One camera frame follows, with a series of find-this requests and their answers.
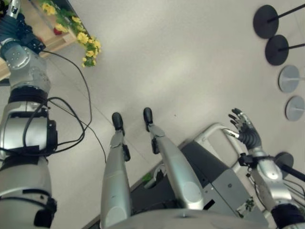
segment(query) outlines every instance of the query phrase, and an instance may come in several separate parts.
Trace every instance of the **stand base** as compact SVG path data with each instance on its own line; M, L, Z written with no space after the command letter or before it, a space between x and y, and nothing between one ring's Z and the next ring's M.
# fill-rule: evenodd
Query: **stand base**
M293 92L299 85L300 73L297 67L293 65L287 65L284 67L278 77L278 85L282 92L290 93Z
M259 8L253 18L253 27L257 36L269 39L276 34L278 29L278 19L268 23L271 18L277 17L276 10L270 5Z
M277 165L284 164L292 168L292 166L294 165L294 157L290 153L281 152L275 156L274 162ZM288 175L288 173L285 171L282 171L282 174L283 174L283 179Z
M276 35L269 39L266 48L265 56L271 65L281 65L288 57L289 50L279 51L279 49L288 47L287 39L282 35Z
M304 99L300 96L294 96L288 101L286 105L286 118L289 121L297 121L302 117L304 110Z

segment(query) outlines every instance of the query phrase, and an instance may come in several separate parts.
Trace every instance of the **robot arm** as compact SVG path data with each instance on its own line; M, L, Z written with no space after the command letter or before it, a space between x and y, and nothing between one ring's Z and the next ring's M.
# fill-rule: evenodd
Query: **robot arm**
M262 147L261 138L250 119L239 109L233 109L236 115L229 115L231 123L239 133L227 130L227 134L239 139L248 149L249 155L242 154L239 163L249 166L259 190L261 201L279 228L305 228L305 219L298 206L292 201L288 188L284 185L282 172Z
M12 0L0 22L0 55L11 73L0 123L0 228L50 228L56 201L47 160L40 154L57 147L56 123L46 104L51 84L46 62L17 39L19 10L20 0Z

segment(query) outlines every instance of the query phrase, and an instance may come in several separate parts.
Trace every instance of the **robot leg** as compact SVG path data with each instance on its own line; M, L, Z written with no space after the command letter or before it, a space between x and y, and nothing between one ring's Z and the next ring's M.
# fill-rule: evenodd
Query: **robot leg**
M130 188L125 161L130 160L127 145L124 142L124 128L119 113L112 115L115 134L111 140L102 184L101 228L107 228L131 216Z
M164 131L153 123L149 107L144 109L143 116L146 129L151 133L153 153L160 152L177 200L183 208L202 210L202 187L192 167Z

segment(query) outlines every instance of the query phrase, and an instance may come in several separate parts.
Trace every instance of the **white floor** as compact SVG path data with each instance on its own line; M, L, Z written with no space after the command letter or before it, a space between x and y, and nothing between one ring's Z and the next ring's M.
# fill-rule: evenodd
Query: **white floor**
M131 185L160 161L152 154L144 128L142 110L146 106L177 145L214 122L233 128L227 115L238 107L254 122L269 154L290 152L295 168L304 172L305 115L289 122L284 108L293 95L305 97L305 84L301 82L292 94L280 92L277 85L278 74L287 64L297 66L304 77L304 49L291 50L283 65L271 66L264 57L267 40L258 38L252 27L260 6L268 3L281 13L303 1L70 2L89 32L103 44L97 66L83 70L92 94L91 126L108 153L114 133L111 115L122 114L132 156L126 164ZM305 42L304 10L282 18L277 34L291 45ZM80 65L84 51L75 44L58 53ZM51 96L67 99L80 118L88 120L87 94L77 70L58 57L49 57L48 64ZM6 100L8 90L1 91ZM60 141L78 137L80 129L71 116L53 108L51 118L58 123ZM219 154L231 157L224 150L224 140L213 141ZM82 144L49 161L58 201L52 228L80 229L100 211L102 151L88 131Z

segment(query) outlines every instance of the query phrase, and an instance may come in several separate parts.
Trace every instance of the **black round base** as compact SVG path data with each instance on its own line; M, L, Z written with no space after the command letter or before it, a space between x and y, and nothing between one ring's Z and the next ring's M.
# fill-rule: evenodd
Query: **black round base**
M281 65L288 57L289 50L279 51L279 49L288 47L287 39L282 35L276 35L269 39L265 48L267 61L271 65Z
M257 10L253 18L253 27L257 36L269 39L276 34L278 29L278 19L267 22L269 19L277 17L276 10L270 5L264 5Z
M294 165L294 157L290 153L281 152L275 156L274 162L277 165L284 164L292 168L292 166ZM285 171L282 171L282 174L283 174L283 178L285 178L288 175L288 173Z

